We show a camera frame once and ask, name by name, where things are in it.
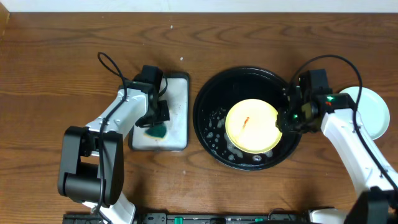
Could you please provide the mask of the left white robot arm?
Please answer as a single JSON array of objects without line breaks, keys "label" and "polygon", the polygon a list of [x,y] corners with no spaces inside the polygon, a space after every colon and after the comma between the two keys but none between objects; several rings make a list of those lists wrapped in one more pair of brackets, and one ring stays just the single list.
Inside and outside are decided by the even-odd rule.
[{"label": "left white robot arm", "polygon": [[122,193],[123,141],[141,118],[166,110],[157,84],[130,82],[85,127],[70,126],[63,136],[58,177],[60,195],[91,208],[102,223],[132,223],[135,206]]}]

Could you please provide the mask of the yellow plate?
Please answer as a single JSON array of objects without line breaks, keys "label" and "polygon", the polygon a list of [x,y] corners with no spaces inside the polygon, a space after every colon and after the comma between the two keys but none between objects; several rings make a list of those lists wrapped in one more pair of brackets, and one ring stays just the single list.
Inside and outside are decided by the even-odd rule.
[{"label": "yellow plate", "polygon": [[226,134],[244,152],[259,154],[270,151],[282,138],[281,131],[276,127],[277,115],[277,110],[265,101],[240,101],[228,111]]}]

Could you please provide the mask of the green yellow sponge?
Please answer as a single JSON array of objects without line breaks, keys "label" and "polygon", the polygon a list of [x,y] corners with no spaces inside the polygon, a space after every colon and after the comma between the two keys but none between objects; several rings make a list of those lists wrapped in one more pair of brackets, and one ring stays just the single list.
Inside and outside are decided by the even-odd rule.
[{"label": "green yellow sponge", "polygon": [[155,126],[145,130],[144,134],[149,138],[164,139],[167,134],[167,127],[164,123],[156,124]]}]

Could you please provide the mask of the mint plate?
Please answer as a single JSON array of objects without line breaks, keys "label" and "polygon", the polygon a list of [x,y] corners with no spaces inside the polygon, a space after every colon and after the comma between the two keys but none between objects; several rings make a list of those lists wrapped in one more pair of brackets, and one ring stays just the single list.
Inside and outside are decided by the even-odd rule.
[{"label": "mint plate", "polygon": [[358,112],[361,121],[370,135],[375,140],[381,137],[388,129],[390,113],[386,102],[369,88],[362,88]]}]

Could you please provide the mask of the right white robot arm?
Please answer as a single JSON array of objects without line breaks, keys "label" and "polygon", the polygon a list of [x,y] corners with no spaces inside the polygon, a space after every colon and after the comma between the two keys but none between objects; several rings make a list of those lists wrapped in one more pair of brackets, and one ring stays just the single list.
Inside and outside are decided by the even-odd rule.
[{"label": "right white robot arm", "polygon": [[309,213],[312,223],[397,223],[397,172],[381,154],[356,104],[346,94],[292,95],[278,110],[282,133],[322,132],[332,143],[358,196],[348,213],[324,208]]}]

